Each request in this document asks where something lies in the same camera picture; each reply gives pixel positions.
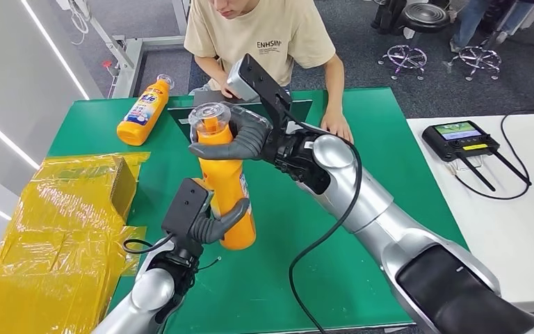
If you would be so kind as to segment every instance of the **controller screen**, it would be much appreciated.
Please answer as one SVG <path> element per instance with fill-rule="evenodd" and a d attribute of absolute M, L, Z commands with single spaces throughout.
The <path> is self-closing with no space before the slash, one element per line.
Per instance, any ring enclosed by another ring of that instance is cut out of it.
<path fill-rule="evenodd" d="M 480 136 L 481 133 L 469 122 L 436 125 L 435 129 L 447 140 Z"/>

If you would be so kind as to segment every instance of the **chrome stool base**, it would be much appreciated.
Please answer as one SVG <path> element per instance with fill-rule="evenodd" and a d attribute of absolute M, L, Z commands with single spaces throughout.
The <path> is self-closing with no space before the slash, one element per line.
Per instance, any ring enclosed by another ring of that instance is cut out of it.
<path fill-rule="evenodd" d="M 420 75 L 416 78 L 418 80 L 425 79 L 423 74 L 425 74 L 424 67 L 427 64 L 427 55 L 419 48 L 410 47 L 409 45 L 394 45 L 380 58 L 378 64 L 383 65 L 385 58 L 388 58 L 396 66 L 396 70 L 390 76 L 392 80 L 398 79 L 398 74 L 403 68 L 416 69 L 420 72 Z"/>
<path fill-rule="evenodd" d="M 466 77 L 467 81 L 474 78 L 477 70 L 492 70 L 494 71 L 491 78 L 498 80 L 501 72 L 500 66 L 502 64 L 501 57 L 493 50 L 485 50 L 483 47 L 465 47 L 460 50 L 460 53 L 453 57 L 447 65 L 453 66 L 456 59 L 461 59 L 464 64 L 473 67 L 470 74 Z"/>

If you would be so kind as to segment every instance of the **yellow plastic wrap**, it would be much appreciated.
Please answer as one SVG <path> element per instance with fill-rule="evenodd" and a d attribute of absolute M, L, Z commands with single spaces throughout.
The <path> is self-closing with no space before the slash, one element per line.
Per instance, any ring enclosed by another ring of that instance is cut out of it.
<path fill-rule="evenodd" d="M 47 159 L 0 243 L 0 333 L 90 333 L 138 258 L 121 243 L 148 153 Z"/>

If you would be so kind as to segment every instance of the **beige t-shirt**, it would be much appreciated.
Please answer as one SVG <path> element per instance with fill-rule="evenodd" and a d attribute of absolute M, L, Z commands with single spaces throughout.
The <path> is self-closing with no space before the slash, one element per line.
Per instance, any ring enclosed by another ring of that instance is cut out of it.
<path fill-rule="evenodd" d="M 208 0 L 192 0 L 185 48 L 198 57 L 218 56 L 226 73 L 249 53 L 281 86 L 289 85 L 293 60 L 310 68 L 335 53 L 314 0 L 261 0 L 234 19 L 224 18 Z M 214 80 L 209 84 L 220 89 Z"/>

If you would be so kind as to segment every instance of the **white table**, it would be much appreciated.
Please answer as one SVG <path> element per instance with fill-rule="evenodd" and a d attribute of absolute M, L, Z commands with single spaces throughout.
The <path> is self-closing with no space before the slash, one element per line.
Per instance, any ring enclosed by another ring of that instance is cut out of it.
<path fill-rule="evenodd" d="M 484 116 L 407 121 L 471 252 L 499 279 L 504 299 L 534 312 L 534 115 L 509 116 L 505 121 L 505 131 L 533 183 L 528 193 L 516 200 L 490 200 L 470 192 L 421 138 L 429 125 L 472 120 L 501 144 L 499 152 L 521 170 L 500 131 L 501 119 Z M 524 188 L 524 183 L 496 157 L 483 159 L 479 170 L 496 187 L 494 196 L 515 195 Z M 491 193 L 470 170 L 460 170 L 458 175 L 476 190 Z"/>

